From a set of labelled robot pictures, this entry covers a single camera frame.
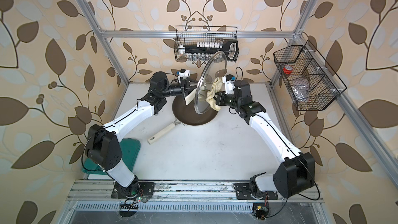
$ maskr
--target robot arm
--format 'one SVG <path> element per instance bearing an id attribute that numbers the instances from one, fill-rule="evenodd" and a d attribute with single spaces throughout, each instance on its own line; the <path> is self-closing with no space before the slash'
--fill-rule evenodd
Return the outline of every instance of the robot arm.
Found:
<path id="1" fill-rule="evenodd" d="M 189 71 L 179 72 L 179 83 L 168 83 L 164 72 L 156 72 L 150 79 L 148 93 L 131 110 L 103 125 L 93 125 L 89 130 L 85 154 L 100 165 L 116 183 L 126 197 L 138 190 L 138 178 L 122 160 L 119 142 L 143 120 L 151 117 L 166 104 L 167 96 L 186 97 L 196 86 L 191 86 Z M 283 197 L 314 186 L 315 161 L 310 153 L 303 154 L 289 142 L 269 118 L 264 107 L 252 100 L 250 86 L 246 81 L 233 82 L 231 75 L 223 78 L 227 92 L 219 92 L 216 103 L 232 107 L 247 124 L 255 129 L 272 154 L 281 163 L 275 174 L 263 173 L 251 178 L 253 196 L 264 191 L 279 191 Z"/>

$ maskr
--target metal vent grille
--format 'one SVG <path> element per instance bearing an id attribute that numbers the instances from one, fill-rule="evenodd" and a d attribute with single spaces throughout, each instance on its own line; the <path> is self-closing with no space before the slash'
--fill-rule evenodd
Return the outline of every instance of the metal vent grille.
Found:
<path id="1" fill-rule="evenodd" d="M 82 201 L 76 205 L 76 211 L 115 211 L 120 202 Z"/>
<path id="2" fill-rule="evenodd" d="M 76 205 L 76 211 L 118 211 L 121 202 L 82 201 Z M 140 202 L 140 212 L 241 212 L 253 211 L 253 203 L 250 202 Z"/>

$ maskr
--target plastic bag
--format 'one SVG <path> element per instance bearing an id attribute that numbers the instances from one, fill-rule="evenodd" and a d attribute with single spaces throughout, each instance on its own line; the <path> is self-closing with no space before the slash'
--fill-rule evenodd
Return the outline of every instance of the plastic bag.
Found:
<path id="1" fill-rule="evenodd" d="M 292 90 L 296 99 L 304 99 L 309 97 L 310 82 L 307 78 L 296 78 L 290 81 Z"/>

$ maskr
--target black mounting plate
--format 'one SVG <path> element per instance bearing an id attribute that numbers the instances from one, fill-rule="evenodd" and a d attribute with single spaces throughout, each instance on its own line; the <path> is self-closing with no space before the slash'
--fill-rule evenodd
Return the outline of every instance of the black mounting plate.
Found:
<path id="1" fill-rule="evenodd" d="M 260 198 L 254 198 L 250 195 L 250 188 L 248 183 L 234 183 L 236 189 L 236 198 L 238 200 L 265 200 L 266 194 L 268 194 L 268 200 L 278 200 L 278 193 L 273 191 L 264 192 L 264 196 Z"/>
<path id="2" fill-rule="evenodd" d="M 144 191 L 142 197 L 144 198 L 151 198 L 153 195 L 153 190 L 155 187 L 155 183 L 142 183 L 138 182 L 140 188 Z M 111 198 L 114 199 L 126 199 L 125 196 L 121 195 L 118 191 L 115 192 L 116 187 L 113 187 Z"/>

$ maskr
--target white tabletop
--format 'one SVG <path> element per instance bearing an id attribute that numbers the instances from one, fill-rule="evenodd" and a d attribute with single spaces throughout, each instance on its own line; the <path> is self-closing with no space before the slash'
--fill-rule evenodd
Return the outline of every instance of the white tabletop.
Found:
<path id="1" fill-rule="evenodd" d="M 136 99 L 148 92 L 149 84 L 130 84 L 116 117 L 131 109 Z M 279 127 L 265 84 L 251 84 L 253 100 L 266 108 Z M 141 150 L 133 173 L 141 180 L 248 180 L 251 176 L 274 173 L 279 164 L 266 143 L 238 115 L 222 107 L 217 116 L 202 126 L 177 125 L 159 141 L 147 139 L 174 121 L 173 97 L 158 116 L 140 123 L 125 138 L 138 139 Z M 88 179 L 109 179 L 90 175 Z"/>

